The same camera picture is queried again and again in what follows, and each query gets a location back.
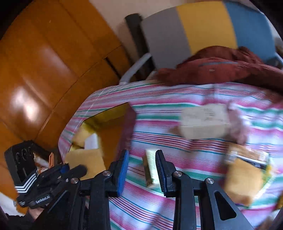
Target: multicolored backrest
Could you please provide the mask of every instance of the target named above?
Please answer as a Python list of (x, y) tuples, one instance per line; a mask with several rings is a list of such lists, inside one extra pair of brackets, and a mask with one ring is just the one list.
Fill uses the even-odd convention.
[(174, 68), (208, 46), (245, 46), (264, 62), (275, 57), (266, 17), (231, 1), (207, 1), (172, 7), (141, 23), (157, 69)]

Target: open box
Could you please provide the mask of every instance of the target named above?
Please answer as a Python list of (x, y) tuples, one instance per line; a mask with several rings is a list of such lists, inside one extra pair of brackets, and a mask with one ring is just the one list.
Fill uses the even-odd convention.
[[(70, 168), (84, 164), (87, 166), (88, 170), (92, 168), (94, 171), (100, 172), (103, 168), (108, 169), (110, 164), (119, 158), (123, 149), (130, 149), (135, 122), (136, 112), (129, 103), (115, 106), (89, 117), (83, 121), (77, 133), (74, 135), (71, 148), (66, 155), (65, 161), (69, 163)], [(87, 157), (83, 159), (84, 155), (81, 154), (79, 156), (77, 153), (84, 153), (87, 150), (73, 150), (83, 149), (85, 139), (94, 133), (98, 136), (98, 149), (93, 151), (90, 158)]]

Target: striped tablecloth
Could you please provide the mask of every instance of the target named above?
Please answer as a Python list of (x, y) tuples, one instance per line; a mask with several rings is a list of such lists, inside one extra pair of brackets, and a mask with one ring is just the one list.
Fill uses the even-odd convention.
[[(174, 199), (165, 198), (160, 188), (145, 187), (142, 156), (145, 149), (162, 149), (165, 158), (178, 170), (196, 179), (225, 176), (224, 139), (186, 140), (177, 135), (184, 107), (233, 101), (251, 119), (249, 147), (270, 152), (279, 174), (265, 194), (249, 208), (239, 207), (257, 227), (274, 209), (283, 190), (283, 97), (269, 90), (237, 83), (178, 85), (167, 87), (154, 81), (111, 86), (91, 94), (69, 121), (59, 140), (62, 158), (82, 121), (105, 109), (130, 102), (137, 121), (130, 149), (125, 189), (120, 198), (110, 199), (112, 229), (172, 229)], [(200, 228), (198, 201), (197, 225)]]

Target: orange wood surface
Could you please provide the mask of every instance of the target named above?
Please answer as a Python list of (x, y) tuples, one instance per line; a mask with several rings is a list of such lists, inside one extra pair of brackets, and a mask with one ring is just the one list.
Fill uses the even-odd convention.
[(0, 40), (0, 192), (17, 197), (5, 150), (30, 139), (56, 148), (82, 102), (118, 84), (107, 56), (119, 74), (130, 67), (88, 0), (35, 0), (12, 22)]
[(117, 49), (109, 53), (107, 58), (120, 76), (123, 76), (123, 74), (131, 67), (125, 49), (122, 46), (119, 46)]
[(88, 0), (59, 0), (103, 58), (121, 43)]

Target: beige box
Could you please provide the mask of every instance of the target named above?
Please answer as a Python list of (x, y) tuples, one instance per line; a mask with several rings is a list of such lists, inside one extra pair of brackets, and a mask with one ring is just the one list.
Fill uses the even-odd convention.
[(221, 138), (229, 132), (230, 121), (224, 104), (185, 108), (180, 132), (186, 139)]

